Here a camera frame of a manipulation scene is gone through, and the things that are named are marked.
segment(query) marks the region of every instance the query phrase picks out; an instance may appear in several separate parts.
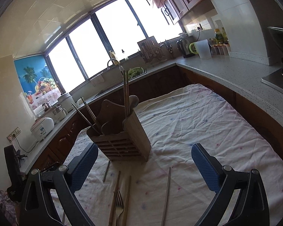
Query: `speckled countertop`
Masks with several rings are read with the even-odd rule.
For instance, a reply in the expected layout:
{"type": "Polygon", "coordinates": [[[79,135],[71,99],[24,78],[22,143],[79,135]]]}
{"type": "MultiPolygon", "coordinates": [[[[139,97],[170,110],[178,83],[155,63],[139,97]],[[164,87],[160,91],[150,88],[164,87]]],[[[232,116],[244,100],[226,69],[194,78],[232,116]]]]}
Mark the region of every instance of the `speckled countertop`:
{"type": "Polygon", "coordinates": [[[261,78],[281,66],[267,66],[247,60],[214,56],[175,59],[176,65],[212,79],[245,97],[283,127],[283,94],[261,82],[261,78]]]}
{"type": "MultiPolygon", "coordinates": [[[[267,66],[247,60],[230,58],[229,56],[213,56],[211,59],[206,60],[200,59],[198,55],[187,59],[180,57],[149,66],[145,74],[131,80],[129,84],[175,65],[203,75],[235,91],[263,109],[283,127],[283,94],[261,82],[262,77],[278,70],[280,65],[267,66]]],[[[89,97],[86,102],[88,104],[93,103],[121,88],[122,85],[118,85],[97,97],[95,95],[89,97]]],[[[71,111],[42,142],[36,145],[32,152],[27,154],[28,157],[21,163],[21,172],[25,174],[29,172],[50,141],[74,114],[75,111],[71,111]]]]}

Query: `rice cooker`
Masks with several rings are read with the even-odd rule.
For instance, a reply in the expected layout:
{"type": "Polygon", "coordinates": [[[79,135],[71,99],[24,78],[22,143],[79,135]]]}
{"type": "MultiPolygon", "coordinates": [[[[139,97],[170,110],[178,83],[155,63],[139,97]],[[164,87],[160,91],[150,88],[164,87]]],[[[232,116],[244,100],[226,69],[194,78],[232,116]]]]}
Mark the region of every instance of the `rice cooker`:
{"type": "Polygon", "coordinates": [[[36,137],[36,139],[41,142],[54,127],[55,124],[53,119],[45,117],[36,121],[30,128],[30,131],[36,137]]]}
{"type": "Polygon", "coordinates": [[[69,93],[62,94],[61,97],[58,98],[58,101],[62,109],[67,110],[67,112],[73,110],[74,107],[72,103],[75,104],[75,101],[69,93]]]}

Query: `blue gripper pad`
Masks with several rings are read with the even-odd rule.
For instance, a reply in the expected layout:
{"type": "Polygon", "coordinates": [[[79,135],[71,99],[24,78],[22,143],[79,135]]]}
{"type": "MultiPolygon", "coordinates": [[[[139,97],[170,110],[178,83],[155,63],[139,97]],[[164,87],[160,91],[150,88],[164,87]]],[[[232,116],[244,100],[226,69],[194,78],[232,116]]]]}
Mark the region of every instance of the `blue gripper pad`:
{"type": "Polygon", "coordinates": [[[65,177],[69,189],[72,193],[78,191],[83,186],[86,177],[93,167],[99,149],[95,143],[89,143],[82,153],[74,157],[68,164],[68,171],[65,177]]]}
{"type": "Polygon", "coordinates": [[[208,188],[218,193],[225,177],[219,161],[210,156],[200,143],[192,146],[191,155],[208,188]]]}

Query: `fork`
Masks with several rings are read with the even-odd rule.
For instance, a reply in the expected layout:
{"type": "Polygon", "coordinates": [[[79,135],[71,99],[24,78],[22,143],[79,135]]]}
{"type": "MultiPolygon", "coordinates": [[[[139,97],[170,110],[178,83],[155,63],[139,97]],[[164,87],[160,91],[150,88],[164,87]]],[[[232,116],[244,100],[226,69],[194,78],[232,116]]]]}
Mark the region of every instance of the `fork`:
{"type": "Polygon", "coordinates": [[[114,193],[114,198],[115,198],[115,213],[116,213],[115,226],[118,226],[119,216],[124,211],[124,203],[123,203],[123,200],[122,200],[121,192],[119,190],[114,191],[113,193],[114,193]]]}

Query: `glass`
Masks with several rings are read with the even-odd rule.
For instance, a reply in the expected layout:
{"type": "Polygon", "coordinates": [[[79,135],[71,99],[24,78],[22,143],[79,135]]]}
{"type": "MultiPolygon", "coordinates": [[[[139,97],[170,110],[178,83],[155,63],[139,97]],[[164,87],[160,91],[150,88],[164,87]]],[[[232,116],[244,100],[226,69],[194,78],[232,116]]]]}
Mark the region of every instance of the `glass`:
{"type": "Polygon", "coordinates": [[[160,8],[149,6],[146,0],[129,0],[148,36],[154,36],[158,43],[178,37],[182,33],[180,25],[166,22],[160,8]]]}
{"type": "Polygon", "coordinates": [[[95,13],[118,60],[139,50],[137,42],[146,37],[125,0],[117,0],[95,13]]]}
{"type": "Polygon", "coordinates": [[[107,68],[110,57],[90,19],[69,36],[89,78],[107,68]]]}
{"type": "Polygon", "coordinates": [[[65,38],[49,53],[49,58],[66,92],[85,81],[65,38]]]}

